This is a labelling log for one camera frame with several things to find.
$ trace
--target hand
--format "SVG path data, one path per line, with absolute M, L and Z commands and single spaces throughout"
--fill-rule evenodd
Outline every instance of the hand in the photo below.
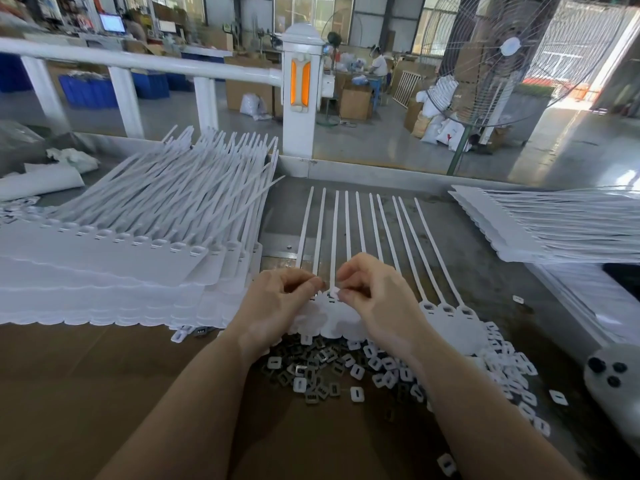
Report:
M 373 340 L 409 362 L 416 340 L 431 327 L 402 275 L 360 253 L 340 266 L 335 277 L 341 282 L 338 297 L 359 313 Z
M 261 272 L 249 286 L 225 335 L 236 335 L 254 362 L 291 327 L 299 309 L 323 286 L 322 279 L 297 267 Z

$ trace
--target game controller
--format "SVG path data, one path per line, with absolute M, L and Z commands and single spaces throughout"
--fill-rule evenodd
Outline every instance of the game controller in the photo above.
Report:
M 584 368 L 584 383 L 640 455 L 640 347 L 615 344 L 598 350 Z

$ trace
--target worker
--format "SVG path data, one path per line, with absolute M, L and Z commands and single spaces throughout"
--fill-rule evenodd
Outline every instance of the worker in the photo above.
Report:
M 122 20 L 124 21 L 125 28 L 134 39 L 147 43 L 147 32 L 142 28 L 142 25 L 133 19 L 130 11 L 122 15 Z
M 371 63 L 369 72 L 379 77 L 385 77 L 389 69 L 387 67 L 387 60 L 382 56 L 382 53 L 380 53 L 380 47 L 377 45 L 374 46 L 371 51 L 371 56 L 373 57 L 373 62 Z
M 394 268 L 360 253 L 335 277 L 340 300 L 359 313 L 375 343 L 409 364 L 425 387 L 465 480 L 585 480 L 427 323 Z M 249 367 L 322 286 L 299 268 L 261 272 L 227 329 L 180 373 L 98 480 L 226 478 Z M 336 465 L 336 472 L 341 469 L 342 463 Z

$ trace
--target left hand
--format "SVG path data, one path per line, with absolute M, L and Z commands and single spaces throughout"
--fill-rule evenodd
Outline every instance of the left hand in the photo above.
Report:
M 297 267 L 261 272 L 249 286 L 225 335 L 236 335 L 251 362 L 291 327 L 299 309 L 323 286 L 323 281 Z

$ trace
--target forearm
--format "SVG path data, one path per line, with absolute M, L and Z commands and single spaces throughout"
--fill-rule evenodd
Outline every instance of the forearm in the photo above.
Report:
M 97 478 L 226 478 L 250 365 L 238 338 L 220 335 L 194 357 Z
M 408 362 L 466 480 L 583 479 L 489 378 L 428 326 Z

